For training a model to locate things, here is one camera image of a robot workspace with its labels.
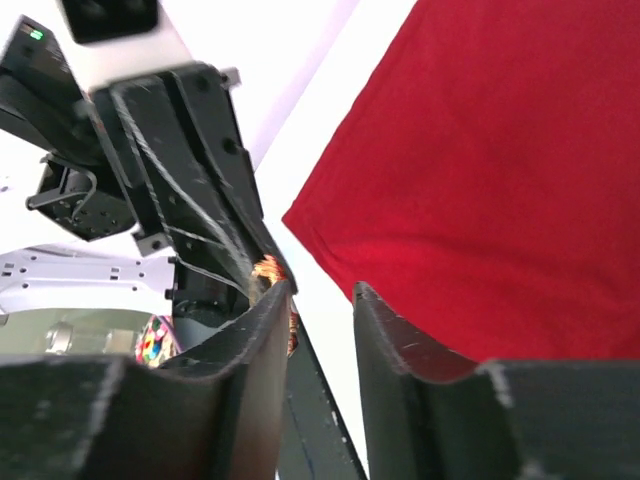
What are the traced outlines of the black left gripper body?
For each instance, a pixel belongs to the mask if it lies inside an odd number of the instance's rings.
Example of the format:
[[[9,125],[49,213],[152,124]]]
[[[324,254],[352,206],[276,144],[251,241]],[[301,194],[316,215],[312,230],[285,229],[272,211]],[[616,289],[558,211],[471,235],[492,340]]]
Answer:
[[[179,255],[232,258],[224,239],[222,203],[199,142],[188,139],[186,109],[177,106],[169,71],[117,81],[92,96],[93,121],[129,207],[138,223],[133,233],[144,256],[171,247]],[[218,70],[239,84],[236,69]]]

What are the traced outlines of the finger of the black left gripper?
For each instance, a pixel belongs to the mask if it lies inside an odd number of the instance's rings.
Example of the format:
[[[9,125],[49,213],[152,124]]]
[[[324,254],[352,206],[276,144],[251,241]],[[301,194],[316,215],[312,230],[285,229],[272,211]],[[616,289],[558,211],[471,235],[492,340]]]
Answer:
[[[177,89],[177,106],[186,109],[188,139],[199,142],[196,157],[204,162],[226,215],[217,224],[231,241],[227,251],[233,262],[250,271],[264,256],[274,257],[283,268],[294,293],[295,277],[264,223],[250,154],[244,148],[230,95],[234,70],[223,73],[211,65],[194,62],[170,73]]]
[[[186,269],[248,294],[260,200],[221,74],[151,74],[107,90],[107,152],[135,213]]]

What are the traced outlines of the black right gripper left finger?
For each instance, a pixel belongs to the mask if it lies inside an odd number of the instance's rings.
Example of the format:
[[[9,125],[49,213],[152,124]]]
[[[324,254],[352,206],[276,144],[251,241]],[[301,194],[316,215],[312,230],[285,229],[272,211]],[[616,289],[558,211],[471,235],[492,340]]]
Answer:
[[[5,479],[271,479],[291,292],[273,285],[157,369],[127,356],[1,360]]]

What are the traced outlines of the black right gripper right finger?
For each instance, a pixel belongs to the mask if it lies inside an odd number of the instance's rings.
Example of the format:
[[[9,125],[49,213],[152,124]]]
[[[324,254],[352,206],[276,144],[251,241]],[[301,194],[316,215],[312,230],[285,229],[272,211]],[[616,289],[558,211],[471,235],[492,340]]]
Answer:
[[[374,479],[635,479],[635,361],[477,364],[354,290]]]

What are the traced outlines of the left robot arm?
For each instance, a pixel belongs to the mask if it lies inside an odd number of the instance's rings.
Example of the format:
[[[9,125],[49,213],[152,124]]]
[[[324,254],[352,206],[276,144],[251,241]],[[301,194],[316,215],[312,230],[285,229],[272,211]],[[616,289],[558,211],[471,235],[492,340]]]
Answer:
[[[1,128],[45,151],[1,196],[1,309],[242,311],[291,270],[263,220],[231,91],[157,2],[21,15],[1,52]]]

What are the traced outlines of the red t-shirt garment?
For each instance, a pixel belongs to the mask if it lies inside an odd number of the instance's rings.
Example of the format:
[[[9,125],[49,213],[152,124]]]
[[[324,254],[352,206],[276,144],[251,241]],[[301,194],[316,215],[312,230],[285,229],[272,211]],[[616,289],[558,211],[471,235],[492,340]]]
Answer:
[[[639,355],[639,5],[419,1],[284,224],[476,361]]]

